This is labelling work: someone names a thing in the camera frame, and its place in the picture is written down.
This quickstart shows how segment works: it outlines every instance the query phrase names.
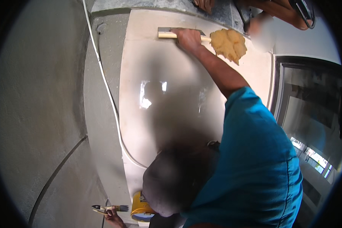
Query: white cable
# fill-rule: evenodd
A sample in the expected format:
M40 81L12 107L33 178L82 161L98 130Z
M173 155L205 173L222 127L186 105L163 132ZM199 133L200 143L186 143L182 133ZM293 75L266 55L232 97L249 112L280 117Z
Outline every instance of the white cable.
M90 31L91 41L93 42L93 46L94 46L94 50L95 50L95 53L96 53L96 57L98 58L98 62L99 62L99 66L100 66L101 75L102 75L102 77L103 77L104 84L105 84L105 87L106 87L106 91L108 92L108 95L109 95L109 98L110 98L110 102L112 103L113 112L114 112L114 116L115 116L115 122L117 123L117 130L118 130L118 138L119 138L120 147L121 147L122 150L124 151L124 153L125 153L125 155L127 156L127 158L128 158L134 165L136 165L136 166L138 166L138 167L141 167L141 168L143 168L143 169L147 169L146 166L144 166L144 165L142 165L141 163L137 162L137 160L135 160L135 159L131 156L131 154L130 154L130 153L128 152L128 150L125 148L125 145L124 145L124 143L123 143L123 139L122 139L122 136L121 136L121 134L120 134L119 116L118 116L117 110L116 110L115 105L114 105L113 96L112 96L112 94L110 93L108 84L106 83L106 78L105 78L105 75L104 75L104 70L103 70L103 67L102 67L102 64L101 64L100 56L99 56L99 53L98 53L98 51L97 51L97 48L96 48L96 45L95 45L95 42L94 42L94 37L93 37L92 30L91 30L89 15L87 14L87 9L86 9L85 0L82 0L82 2L83 2L83 9L85 10L85 15L86 15L86 20L87 20L87 26L89 27L89 31Z

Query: man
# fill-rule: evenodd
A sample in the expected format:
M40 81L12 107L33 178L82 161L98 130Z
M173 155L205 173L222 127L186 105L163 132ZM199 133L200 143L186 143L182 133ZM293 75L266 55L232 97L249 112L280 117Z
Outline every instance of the man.
M201 45L198 31L172 32L227 98L223 137L218 152L211 145L209 150L173 145L161 151L143 176L146 200L163 217L180 212L184 227L291 227L303 177L290 140L246 80ZM201 167L206 171L200 173ZM122 227L113 214L106 220Z

